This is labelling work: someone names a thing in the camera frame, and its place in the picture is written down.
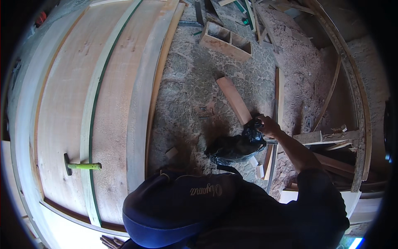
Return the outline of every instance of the black plastic bag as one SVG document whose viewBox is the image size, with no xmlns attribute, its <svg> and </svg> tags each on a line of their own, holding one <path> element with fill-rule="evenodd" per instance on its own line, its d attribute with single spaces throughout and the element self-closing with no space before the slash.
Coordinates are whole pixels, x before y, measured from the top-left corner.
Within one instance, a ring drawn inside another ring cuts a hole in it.
<svg viewBox="0 0 398 249">
<path fill-rule="evenodd" d="M 242 131 L 242 135 L 218 137 L 207 147 L 205 155 L 217 165 L 229 166 L 248 160 L 254 154 L 265 149 L 266 141 L 257 128 L 263 126 L 261 120 L 252 119 Z"/>
</svg>

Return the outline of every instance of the hammer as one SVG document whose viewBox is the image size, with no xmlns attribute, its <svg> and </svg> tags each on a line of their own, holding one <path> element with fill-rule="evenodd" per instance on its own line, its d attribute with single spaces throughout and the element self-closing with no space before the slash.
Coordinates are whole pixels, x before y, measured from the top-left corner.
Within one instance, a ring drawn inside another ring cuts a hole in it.
<svg viewBox="0 0 398 249">
<path fill-rule="evenodd" d="M 95 169 L 95 170 L 102 169 L 102 165 L 100 163 L 69 163 L 69 157 L 67 153 L 64 154 L 64 162 L 68 176 L 72 175 L 71 169 Z"/>
</svg>

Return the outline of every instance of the red object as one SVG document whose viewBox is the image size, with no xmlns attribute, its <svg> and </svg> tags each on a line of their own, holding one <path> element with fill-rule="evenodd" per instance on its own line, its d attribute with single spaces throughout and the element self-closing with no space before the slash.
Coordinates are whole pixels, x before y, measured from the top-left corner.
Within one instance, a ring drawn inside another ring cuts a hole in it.
<svg viewBox="0 0 398 249">
<path fill-rule="evenodd" d="M 43 24 L 43 22 L 47 19 L 47 15 L 44 13 L 44 11 L 42 11 L 40 13 L 40 16 L 36 19 L 35 24 L 36 27 L 40 27 L 40 25 Z"/>
</svg>

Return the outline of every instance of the wooden box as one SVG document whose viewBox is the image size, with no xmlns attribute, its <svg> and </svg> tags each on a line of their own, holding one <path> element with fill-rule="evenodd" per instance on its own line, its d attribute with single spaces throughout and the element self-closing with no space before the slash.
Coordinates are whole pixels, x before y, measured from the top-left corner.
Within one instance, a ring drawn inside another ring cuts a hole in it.
<svg viewBox="0 0 398 249">
<path fill-rule="evenodd" d="M 199 44 L 238 61 L 252 57 L 250 41 L 212 22 L 207 22 L 203 28 Z"/>
</svg>

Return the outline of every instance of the green hammer handle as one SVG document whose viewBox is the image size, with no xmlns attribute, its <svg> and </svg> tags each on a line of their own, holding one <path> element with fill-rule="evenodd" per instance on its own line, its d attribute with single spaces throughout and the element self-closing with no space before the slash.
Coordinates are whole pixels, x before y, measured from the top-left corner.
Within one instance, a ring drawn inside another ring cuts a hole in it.
<svg viewBox="0 0 398 249">
<path fill-rule="evenodd" d="M 101 163 L 68 163 L 70 169 L 102 169 Z"/>
</svg>

